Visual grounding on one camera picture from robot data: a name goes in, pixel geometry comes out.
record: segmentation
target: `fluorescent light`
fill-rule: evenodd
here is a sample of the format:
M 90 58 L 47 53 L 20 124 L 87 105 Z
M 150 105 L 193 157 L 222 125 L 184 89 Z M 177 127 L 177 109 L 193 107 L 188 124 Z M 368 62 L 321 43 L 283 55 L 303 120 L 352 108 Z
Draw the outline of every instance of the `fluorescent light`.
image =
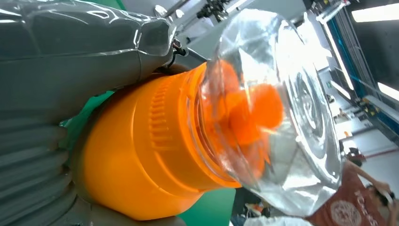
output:
M 356 22 L 399 20 L 399 3 L 352 11 Z
M 336 84 L 334 81 L 330 81 L 331 85 L 334 86 L 334 88 L 336 88 L 340 93 L 342 93 L 346 98 L 351 99 L 351 96 L 349 95 L 349 93 L 344 90 L 342 87 L 340 87 L 338 84 Z
M 384 85 L 380 82 L 378 82 L 377 84 L 378 84 L 378 88 L 380 88 L 381 92 L 383 92 L 384 94 L 399 101 L 399 91 L 397 91 L 396 89 L 392 89 L 391 87 Z
M 236 3 L 234 3 L 232 6 L 230 6 L 226 11 L 228 13 L 231 13 L 232 11 L 234 11 L 237 7 L 240 7 L 246 1 L 247 0 L 238 0 Z
M 334 42 L 333 35 L 331 34 L 330 29 L 328 28 L 327 24 L 324 24 L 323 26 L 324 26 L 324 29 L 326 30 L 328 39 L 330 39 L 331 46 L 333 47 L 333 51 L 335 52 L 335 55 L 337 56 L 337 60 L 341 67 L 342 73 L 345 77 L 345 80 L 348 83 L 349 88 L 353 90 L 353 85 L 352 85 L 351 79 L 349 78 L 348 71 L 346 70 L 345 65 L 343 64 L 341 55 L 339 55 L 337 46 L 335 45 L 335 42 Z

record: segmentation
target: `plastic wrap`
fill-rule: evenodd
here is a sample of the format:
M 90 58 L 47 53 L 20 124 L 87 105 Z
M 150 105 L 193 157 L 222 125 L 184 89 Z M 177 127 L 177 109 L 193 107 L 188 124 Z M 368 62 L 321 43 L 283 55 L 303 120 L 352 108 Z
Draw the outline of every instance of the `plastic wrap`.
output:
M 199 97 L 214 161 L 282 212 L 308 216 L 340 184 L 331 112 L 295 28 L 245 9 L 227 25 Z
M 165 56 L 176 28 L 166 19 L 80 0 L 0 2 L 0 60 L 140 51 Z

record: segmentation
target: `orange bottle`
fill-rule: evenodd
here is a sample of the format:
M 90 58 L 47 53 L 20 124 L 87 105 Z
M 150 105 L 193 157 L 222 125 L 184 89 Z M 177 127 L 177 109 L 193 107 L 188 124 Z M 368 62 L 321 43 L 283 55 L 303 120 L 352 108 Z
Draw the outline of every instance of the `orange bottle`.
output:
M 223 70 L 219 85 L 225 86 L 221 93 L 227 96 L 214 92 L 216 96 L 207 97 L 204 89 L 212 89 L 207 76 L 218 67 Z M 77 183 L 91 201 L 136 220 L 180 214 L 206 191 L 241 186 L 223 165 L 239 169 L 241 163 L 221 161 L 225 145 L 239 145 L 232 153 L 243 155 L 255 177 L 262 175 L 268 145 L 257 125 L 272 129 L 282 120 L 278 93 L 268 85 L 250 90 L 253 97 L 274 105 L 272 117 L 265 120 L 258 115 L 261 109 L 248 110 L 247 93 L 238 90 L 239 76 L 230 63 L 220 61 L 206 69 L 203 64 L 111 97 L 79 159 Z

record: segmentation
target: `clear plastic bottle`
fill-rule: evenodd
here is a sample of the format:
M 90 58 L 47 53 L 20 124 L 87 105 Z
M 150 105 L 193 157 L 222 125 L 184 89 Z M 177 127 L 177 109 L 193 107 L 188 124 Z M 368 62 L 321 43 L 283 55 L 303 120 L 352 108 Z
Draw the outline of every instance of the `clear plastic bottle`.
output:
M 312 214 L 341 160 L 317 73 L 295 28 L 243 10 L 214 58 L 114 94 L 78 158 L 87 197 L 137 220 L 245 186 L 286 214 Z

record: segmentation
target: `white logo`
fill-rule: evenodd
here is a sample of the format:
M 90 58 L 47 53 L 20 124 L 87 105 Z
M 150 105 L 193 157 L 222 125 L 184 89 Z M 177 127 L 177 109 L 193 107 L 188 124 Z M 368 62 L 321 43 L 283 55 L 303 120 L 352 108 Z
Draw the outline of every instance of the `white logo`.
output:
M 356 207 L 342 200 L 331 204 L 331 217 L 340 226 L 359 226 L 361 223 L 361 215 Z

